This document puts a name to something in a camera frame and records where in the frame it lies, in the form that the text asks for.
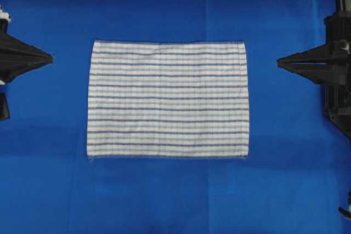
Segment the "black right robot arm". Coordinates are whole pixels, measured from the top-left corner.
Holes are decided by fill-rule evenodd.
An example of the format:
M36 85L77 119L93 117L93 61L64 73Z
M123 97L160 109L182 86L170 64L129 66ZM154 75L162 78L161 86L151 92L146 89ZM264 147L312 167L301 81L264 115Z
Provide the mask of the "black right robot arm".
M326 43L277 60L278 67L325 87L324 113L350 138L350 0L335 0Z

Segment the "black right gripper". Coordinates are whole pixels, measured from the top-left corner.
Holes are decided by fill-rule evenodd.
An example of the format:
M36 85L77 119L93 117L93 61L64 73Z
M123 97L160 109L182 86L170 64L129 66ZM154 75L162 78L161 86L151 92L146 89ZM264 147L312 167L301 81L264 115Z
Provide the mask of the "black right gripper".
M315 84L346 85L350 82L350 11L337 11L326 17L324 23L325 45L280 58L278 67ZM332 66L314 65L327 60L331 60Z

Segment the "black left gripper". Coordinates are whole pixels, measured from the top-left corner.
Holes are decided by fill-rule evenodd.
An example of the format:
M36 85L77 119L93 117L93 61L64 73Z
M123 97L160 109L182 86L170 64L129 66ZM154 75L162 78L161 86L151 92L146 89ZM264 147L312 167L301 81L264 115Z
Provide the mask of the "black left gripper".
M50 54L8 35L7 29L10 22L10 14L4 11L3 6L1 6L1 54L35 56L46 59L27 62L1 61L1 81L4 83L10 83L17 76L53 63L53 57Z

